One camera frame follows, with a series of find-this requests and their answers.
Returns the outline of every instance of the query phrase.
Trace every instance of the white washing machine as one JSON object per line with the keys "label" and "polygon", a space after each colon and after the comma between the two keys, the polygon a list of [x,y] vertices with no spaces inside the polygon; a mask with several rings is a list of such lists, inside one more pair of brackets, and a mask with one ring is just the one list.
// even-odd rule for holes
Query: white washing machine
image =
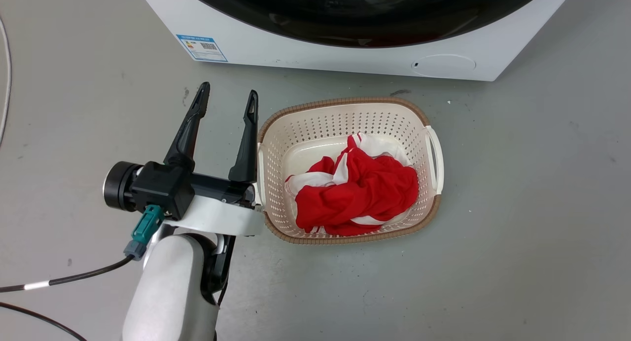
{"label": "white washing machine", "polygon": [[197,61],[493,81],[564,0],[147,0]]}

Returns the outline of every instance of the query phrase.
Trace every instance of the basket handle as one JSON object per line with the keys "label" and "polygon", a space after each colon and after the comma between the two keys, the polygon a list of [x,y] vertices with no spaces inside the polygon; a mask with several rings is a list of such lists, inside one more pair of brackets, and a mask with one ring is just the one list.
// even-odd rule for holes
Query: basket handle
{"label": "basket handle", "polygon": [[[438,140],[438,136],[436,135],[436,132],[432,128],[432,126],[426,126],[426,128],[427,128],[427,134],[428,134],[426,137],[426,141],[428,143],[428,149],[429,149],[427,151],[427,155],[428,155],[428,161],[432,169],[432,172],[431,172],[432,188],[436,191],[436,194],[439,195],[442,193],[442,186],[444,185],[444,182],[445,182],[445,165],[442,159],[442,148],[440,148],[440,141]],[[434,166],[434,157],[432,154],[432,150],[431,148],[429,148],[430,145],[432,145],[433,152],[436,155],[435,166]]]}
{"label": "basket handle", "polygon": [[258,145],[259,147],[257,148],[257,156],[258,156],[258,161],[257,161],[257,180],[256,180],[256,185],[254,186],[255,189],[255,200],[257,200],[257,203],[261,204],[261,206],[263,206],[263,208],[265,209],[265,175],[263,174],[264,170],[265,170],[265,165],[264,165],[264,153],[263,153],[263,145],[261,143],[259,143]]}

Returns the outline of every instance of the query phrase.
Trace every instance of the cable connector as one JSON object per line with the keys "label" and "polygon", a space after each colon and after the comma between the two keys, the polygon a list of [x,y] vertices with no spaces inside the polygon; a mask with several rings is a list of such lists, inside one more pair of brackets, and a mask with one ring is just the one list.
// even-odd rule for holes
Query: cable connector
{"label": "cable connector", "polygon": [[148,205],[133,233],[131,233],[131,241],[125,247],[124,254],[139,261],[147,251],[151,236],[158,231],[158,227],[163,221],[164,211],[162,207],[154,204]]}

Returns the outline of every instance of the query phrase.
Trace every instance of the concrete floor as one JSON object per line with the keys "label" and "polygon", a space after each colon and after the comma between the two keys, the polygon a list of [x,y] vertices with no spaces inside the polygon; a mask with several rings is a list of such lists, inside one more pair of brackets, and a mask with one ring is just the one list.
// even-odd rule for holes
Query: concrete floor
{"label": "concrete floor", "polygon": [[[237,240],[219,339],[628,340],[629,4],[567,0],[482,83],[196,63],[144,0],[0,0],[14,61],[0,285],[122,257],[138,216],[105,206],[103,178],[120,160],[160,160],[202,81],[212,94],[197,171],[223,177],[250,89],[261,121],[289,105],[408,90],[444,150],[435,221],[363,245],[297,246],[268,231]],[[0,301],[115,341],[139,277],[131,263]],[[0,330],[3,341],[70,340],[2,309]]]}

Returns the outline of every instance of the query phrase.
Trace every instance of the laundry basket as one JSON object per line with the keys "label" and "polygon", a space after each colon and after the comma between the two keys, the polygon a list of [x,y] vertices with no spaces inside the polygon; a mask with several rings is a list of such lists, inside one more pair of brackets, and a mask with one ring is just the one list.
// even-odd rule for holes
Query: laundry basket
{"label": "laundry basket", "polygon": [[[296,225],[294,199],[284,190],[289,175],[345,148],[357,132],[398,141],[419,175],[419,196],[408,214],[378,231],[359,236],[306,233]],[[276,112],[259,131],[259,178],[266,225],[295,244],[350,244],[414,233],[434,218],[444,181],[442,152],[428,118],[417,106],[395,97],[359,97],[297,105]]]}

